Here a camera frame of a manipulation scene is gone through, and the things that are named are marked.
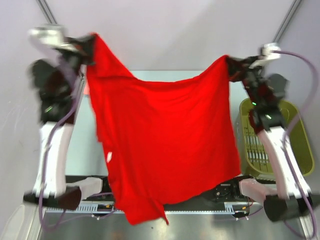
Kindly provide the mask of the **red t shirt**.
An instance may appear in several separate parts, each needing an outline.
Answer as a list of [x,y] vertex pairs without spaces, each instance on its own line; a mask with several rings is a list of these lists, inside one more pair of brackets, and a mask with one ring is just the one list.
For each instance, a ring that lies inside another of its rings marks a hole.
[[96,134],[115,206],[131,225],[241,172],[230,114],[227,56],[174,82],[136,78],[95,36],[86,69]]

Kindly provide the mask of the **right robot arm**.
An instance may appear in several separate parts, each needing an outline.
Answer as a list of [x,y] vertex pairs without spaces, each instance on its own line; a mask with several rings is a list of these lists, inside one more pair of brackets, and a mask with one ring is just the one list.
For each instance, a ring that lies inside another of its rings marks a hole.
[[272,222],[305,217],[312,213],[316,201],[294,159],[289,127],[279,107],[286,95],[288,80],[277,73],[263,77],[262,63],[258,56],[226,58],[229,80],[241,82],[253,104],[249,123],[268,156],[276,189],[245,177],[230,188],[230,194],[237,201],[249,197],[263,205]]

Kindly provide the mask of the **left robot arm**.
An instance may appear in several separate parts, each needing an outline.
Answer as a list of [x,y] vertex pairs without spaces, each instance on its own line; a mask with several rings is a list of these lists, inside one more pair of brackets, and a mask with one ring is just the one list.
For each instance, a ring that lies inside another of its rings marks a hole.
[[59,52],[57,65],[42,58],[30,65],[33,87],[40,100],[40,155],[33,189],[23,200],[39,207],[74,211],[80,202],[92,195],[100,200],[110,196],[111,188],[98,177],[66,182],[69,144],[85,88],[83,65],[94,65],[96,36],[68,37],[53,45]]

